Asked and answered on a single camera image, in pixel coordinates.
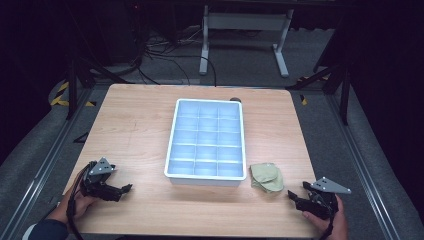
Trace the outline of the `yellow black floor tape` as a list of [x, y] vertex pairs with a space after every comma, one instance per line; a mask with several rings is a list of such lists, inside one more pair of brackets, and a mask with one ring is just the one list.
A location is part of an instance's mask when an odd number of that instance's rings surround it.
[[[304, 76], [303, 76], [303, 77], [300, 77], [300, 78], [296, 81], [296, 83], [302, 83], [302, 82], [306, 81], [308, 78], [309, 78], [309, 77], [304, 77]], [[326, 82], [328, 79], [329, 79], [329, 76], [324, 76], [324, 77], [320, 77], [320, 78], [318, 78], [318, 79], [316, 80], [316, 82]], [[306, 97], [305, 97], [303, 94], [300, 94], [300, 100], [301, 100], [301, 104], [302, 104], [303, 106], [305, 106], [305, 105], [307, 105], [307, 104], [308, 104], [308, 101], [307, 101]]]
[[[81, 96], [78, 96], [77, 94], [77, 103], [80, 100]], [[63, 81], [58, 85], [58, 88], [56, 90], [56, 93], [54, 93], [52, 99], [50, 100], [51, 106], [66, 106], [69, 107], [70, 105], [70, 92], [69, 92], [69, 82]], [[87, 100], [84, 102], [84, 105], [86, 107], [95, 107], [97, 106], [97, 101]]]

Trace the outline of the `grey aluminium floor rail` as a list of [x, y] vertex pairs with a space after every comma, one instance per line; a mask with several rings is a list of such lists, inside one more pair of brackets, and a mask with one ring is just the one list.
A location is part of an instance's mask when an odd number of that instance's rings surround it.
[[326, 97], [353, 158], [353, 165], [386, 240], [421, 240], [418, 211], [395, 176], [356, 95], [350, 97], [345, 125], [339, 98]]
[[82, 90], [72, 118], [54, 106], [0, 166], [0, 240], [20, 240], [60, 199], [106, 91]]

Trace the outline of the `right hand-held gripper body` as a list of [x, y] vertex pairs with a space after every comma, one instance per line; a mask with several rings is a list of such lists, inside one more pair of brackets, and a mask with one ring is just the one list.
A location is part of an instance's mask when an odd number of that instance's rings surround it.
[[311, 183], [311, 186], [315, 191], [308, 191], [308, 200], [310, 201], [308, 212], [322, 220], [329, 219], [338, 211], [338, 202], [335, 197], [337, 193], [352, 193], [350, 188], [344, 187], [326, 177], [322, 177], [314, 183]]

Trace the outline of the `person's left hand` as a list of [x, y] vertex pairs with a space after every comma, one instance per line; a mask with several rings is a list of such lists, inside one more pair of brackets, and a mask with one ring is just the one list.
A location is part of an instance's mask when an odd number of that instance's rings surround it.
[[75, 201], [75, 210], [73, 215], [74, 219], [82, 217], [88, 207], [96, 201], [96, 198], [90, 196], [83, 196], [81, 193], [78, 192], [80, 183], [79, 177], [80, 173], [77, 174], [76, 178], [73, 181], [73, 184], [66, 191], [58, 206], [48, 216], [49, 219], [54, 219], [64, 224], [68, 223], [67, 209], [70, 197], [73, 197]]

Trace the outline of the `folded green cloth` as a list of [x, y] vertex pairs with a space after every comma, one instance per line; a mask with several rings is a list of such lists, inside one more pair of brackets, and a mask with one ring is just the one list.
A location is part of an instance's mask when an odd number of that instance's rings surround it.
[[251, 186], [266, 193], [280, 192], [284, 189], [280, 169], [273, 163], [260, 163], [250, 166]]

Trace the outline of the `white compartment tray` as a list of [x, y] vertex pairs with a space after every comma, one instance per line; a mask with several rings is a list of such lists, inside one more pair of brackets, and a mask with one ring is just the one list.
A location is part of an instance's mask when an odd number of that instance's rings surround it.
[[242, 103], [177, 100], [164, 174], [173, 184], [239, 186], [247, 177]]

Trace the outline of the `person's right hand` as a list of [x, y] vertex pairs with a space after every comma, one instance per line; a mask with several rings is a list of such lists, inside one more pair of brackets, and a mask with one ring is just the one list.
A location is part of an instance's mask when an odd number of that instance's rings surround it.
[[[338, 211], [334, 216], [332, 233], [326, 240], [349, 240], [348, 222], [344, 212], [344, 204], [339, 196], [336, 196], [336, 199], [338, 202]], [[320, 234], [323, 234], [330, 224], [329, 220], [322, 220], [308, 211], [303, 211], [302, 215], [317, 228]]]

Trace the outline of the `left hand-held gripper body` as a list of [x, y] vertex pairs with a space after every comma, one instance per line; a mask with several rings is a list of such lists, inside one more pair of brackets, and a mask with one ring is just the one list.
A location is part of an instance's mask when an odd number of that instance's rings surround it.
[[99, 161], [91, 161], [84, 171], [83, 180], [80, 183], [82, 195], [100, 198], [101, 193], [110, 193], [110, 186], [106, 184], [106, 180], [113, 170], [114, 167], [104, 157]]

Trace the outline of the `black metal stand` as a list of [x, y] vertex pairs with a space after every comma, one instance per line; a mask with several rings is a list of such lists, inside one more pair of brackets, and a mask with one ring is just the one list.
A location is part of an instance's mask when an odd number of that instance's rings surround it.
[[343, 124], [347, 125], [350, 75], [346, 60], [348, 53], [343, 47], [343, 41], [345, 39], [346, 22], [341, 20], [315, 64], [313, 68], [314, 74], [308, 78], [300, 78], [294, 85], [288, 86], [287, 90], [300, 90], [320, 79], [323, 79], [324, 77], [327, 77], [328, 80], [323, 85], [322, 91], [325, 95], [333, 95], [339, 87], [342, 87], [339, 115]]
[[114, 83], [127, 84], [127, 81], [119, 77], [118, 75], [110, 72], [106, 68], [100, 66], [87, 58], [81, 57], [77, 52], [69, 52], [67, 55], [68, 71], [67, 71], [67, 82], [68, 82], [68, 94], [69, 94], [69, 105], [67, 119], [70, 120], [78, 109], [78, 91], [77, 82], [80, 82], [84, 88], [92, 88], [95, 85], [93, 74], [90, 72], [94, 69], [101, 75], [112, 80]]

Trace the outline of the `white metal desk frame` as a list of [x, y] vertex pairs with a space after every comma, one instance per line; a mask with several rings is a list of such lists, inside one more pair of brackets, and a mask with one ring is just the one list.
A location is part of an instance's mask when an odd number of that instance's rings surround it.
[[213, 30], [254, 30], [254, 31], [279, 31], [279, 40], [272, 45], [273, 53], [283, 78], [289, 77], [282, 49], [289, 31], [294, 10], [290, 9], [284, 14], [250, 14], [250, 13], [216, 13], [210, 12], [209, 7], [204, 7], [202, 20], [203, 42], [199, 73], [206, 75], [209, 60], [209, 31]]

